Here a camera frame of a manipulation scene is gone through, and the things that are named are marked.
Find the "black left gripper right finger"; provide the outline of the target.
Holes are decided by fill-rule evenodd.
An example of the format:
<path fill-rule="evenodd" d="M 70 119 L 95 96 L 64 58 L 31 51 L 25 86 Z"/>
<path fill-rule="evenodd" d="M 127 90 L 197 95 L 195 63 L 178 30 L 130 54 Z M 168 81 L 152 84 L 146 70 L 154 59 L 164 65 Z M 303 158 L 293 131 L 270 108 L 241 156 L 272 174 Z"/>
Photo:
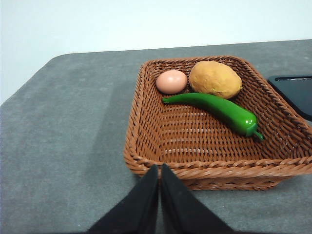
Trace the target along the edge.
<path fill-rule="evenodd" d="M 233 234 L 234 230 L 197 200 L 167 164 L 161 167 L 161 205 L 167 234 Z"/>

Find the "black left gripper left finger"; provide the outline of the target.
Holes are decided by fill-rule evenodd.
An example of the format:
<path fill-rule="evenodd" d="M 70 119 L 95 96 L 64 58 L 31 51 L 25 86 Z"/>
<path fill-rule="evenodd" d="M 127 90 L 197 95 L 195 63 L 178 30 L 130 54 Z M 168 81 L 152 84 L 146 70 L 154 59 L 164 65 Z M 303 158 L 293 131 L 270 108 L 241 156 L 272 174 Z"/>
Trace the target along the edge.
<path fill-rule="evenodd" d="M 154 234 L 158 211 L 158 168 L 153 165 L 135 187 L 96 222 L 89 234 Z"/>

